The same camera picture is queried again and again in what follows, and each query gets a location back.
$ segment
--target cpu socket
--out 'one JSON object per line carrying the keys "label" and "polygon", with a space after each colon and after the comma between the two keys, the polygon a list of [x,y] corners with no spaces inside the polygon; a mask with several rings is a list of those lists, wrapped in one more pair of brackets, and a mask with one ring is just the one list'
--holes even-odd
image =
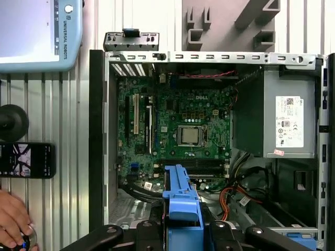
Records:
{"label": "cpu socket", "polygon": [[180,125],[177,129],[178,146],[204,146],[207,137],[207,127]]}

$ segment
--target motherboard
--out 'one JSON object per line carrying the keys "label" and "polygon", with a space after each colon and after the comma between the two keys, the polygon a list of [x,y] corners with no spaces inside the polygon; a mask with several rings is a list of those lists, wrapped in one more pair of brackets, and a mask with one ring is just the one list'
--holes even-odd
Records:
{"label": "motherboard", "polygon": [[165,83],[121,78],[119,177],[163,184],[164,166],[182,164],[190,178],[206,181],[202,187],[217,185],[229,168],[232,92],[224,83],[219,89],[179,88],[173,76]]}

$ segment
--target smartphone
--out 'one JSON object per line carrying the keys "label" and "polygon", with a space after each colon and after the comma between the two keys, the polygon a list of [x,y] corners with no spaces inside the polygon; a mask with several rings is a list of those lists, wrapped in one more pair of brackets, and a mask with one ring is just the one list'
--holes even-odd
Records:
{"label": "smartphone", "polygon": [[54,145],[0,143],[0,177],[48,179],[55,173]]}

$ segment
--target gray metal wall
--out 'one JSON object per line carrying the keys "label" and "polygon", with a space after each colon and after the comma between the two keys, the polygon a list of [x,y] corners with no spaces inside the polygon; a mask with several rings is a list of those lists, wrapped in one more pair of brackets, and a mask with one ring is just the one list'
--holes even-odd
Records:
{"label": "gray metal wall", "polygon": [[[334,0],[281,2],[277,52],[335,52]],[[29,207],[40,250],[59,250],[88,232],[88,50],[102,49],[105,32],[122,27],[160,32],[161,50],[181,50],[182,1],[86,0],[83,46],[74,70],[0,76],[1,104],[28,112],[30,130],[23,140],[57,146],[52,180],[1,180],[3,189]]]}

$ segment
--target finger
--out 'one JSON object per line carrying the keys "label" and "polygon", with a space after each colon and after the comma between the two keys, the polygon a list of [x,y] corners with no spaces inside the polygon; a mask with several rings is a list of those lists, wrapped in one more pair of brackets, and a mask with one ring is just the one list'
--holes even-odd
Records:
{"label": "finger", "polygon": [[16,247],[16,242],[3,229],[0,229],[0,243],[9,248]]}
{"label": "finger", "polygon": [[26,217],[22,215],[22,213],[12,205],[3,205],[3,210],[17,223],[19,228],[25,235],[31,234],[31,228],[28,226],[29,221],[27,221]]}
{"label": "finger", "polygon": [[16,222],[5,211],[0,211],[0,226],[14,239],[18,245],[23,244],[21,232]]}
{"label": "finger", "polygon": [[22,201],[18,200],[15,197],[10,197],[9,202],[21,212],[21,214],[25,217],[25,219],[27,219],[29,223],[31,222],[26,206]]}

